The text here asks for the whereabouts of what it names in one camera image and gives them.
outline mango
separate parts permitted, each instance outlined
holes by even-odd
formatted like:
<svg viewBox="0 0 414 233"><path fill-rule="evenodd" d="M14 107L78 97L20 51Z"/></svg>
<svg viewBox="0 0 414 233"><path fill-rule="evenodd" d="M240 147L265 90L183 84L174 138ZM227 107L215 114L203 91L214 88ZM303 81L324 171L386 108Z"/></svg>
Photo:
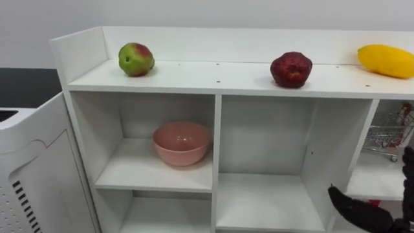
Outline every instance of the mango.
<svg viewBox="0 0 414 233"><path fill-rule="evenodd" d="M388 45L366 45L358 59L368 70L395 78L414 77L414 54Z"/></svg>

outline toy shopping cart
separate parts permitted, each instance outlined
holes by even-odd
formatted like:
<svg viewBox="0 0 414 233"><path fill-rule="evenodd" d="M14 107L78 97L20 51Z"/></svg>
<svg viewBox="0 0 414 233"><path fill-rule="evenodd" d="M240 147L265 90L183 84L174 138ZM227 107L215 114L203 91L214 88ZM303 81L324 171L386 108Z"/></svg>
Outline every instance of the toy shopping cart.
<svg viewBox="0 0 414 233"><path fill-rule="evenodd" d="M364 146L365 150L389 155L391 161L396 162L400 155L400 145L408 139L414 128L414 107L403 103L398 113L377 113L369 127ZM387 150L395 148L396 153Z"/></svg>

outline pink bowl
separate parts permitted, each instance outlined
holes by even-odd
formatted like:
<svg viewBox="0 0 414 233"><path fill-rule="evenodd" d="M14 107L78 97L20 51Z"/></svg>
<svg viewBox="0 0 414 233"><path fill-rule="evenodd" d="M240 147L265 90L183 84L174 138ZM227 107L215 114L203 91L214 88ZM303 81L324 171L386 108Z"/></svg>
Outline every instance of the pink bowl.
<svg viewBox="0 0 414 233"><path fill-rule="evenodd" d="M208 129L193 122L170 122L153 135L161 159L174 166L188 166L200 161L211 141Z"/></svg>

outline apple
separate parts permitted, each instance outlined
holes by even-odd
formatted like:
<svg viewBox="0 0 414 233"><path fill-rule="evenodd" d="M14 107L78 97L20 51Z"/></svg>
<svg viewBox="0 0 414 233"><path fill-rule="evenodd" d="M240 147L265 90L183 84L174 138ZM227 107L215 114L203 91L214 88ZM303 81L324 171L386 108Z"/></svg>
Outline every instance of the apple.
<svg viewBox="0 0 414 233"><path fill-rule="evenodd" d="M119 67L131 77L146 75L154 67L151 51L139 43L128 43L118 53Z"/></svg>
<svg viewBox="0 0 414 233"><path fill-rule="evenodd" d="M270 72L281 87L300 88L312 70L312 61L300 52L286 52L272 62Z"/></svg>

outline green apple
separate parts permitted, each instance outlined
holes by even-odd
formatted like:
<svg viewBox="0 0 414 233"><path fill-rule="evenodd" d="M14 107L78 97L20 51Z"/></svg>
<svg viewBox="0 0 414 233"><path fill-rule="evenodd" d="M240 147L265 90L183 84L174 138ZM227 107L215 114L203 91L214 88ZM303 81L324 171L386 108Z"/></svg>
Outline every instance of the green apple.
<svg viewBox="0 0 414 233"><path fill-rule="evenodd" d="M151 51L139 43L128 43L118 53L119 67L131 77L146 75L154 67Z"/></svg>

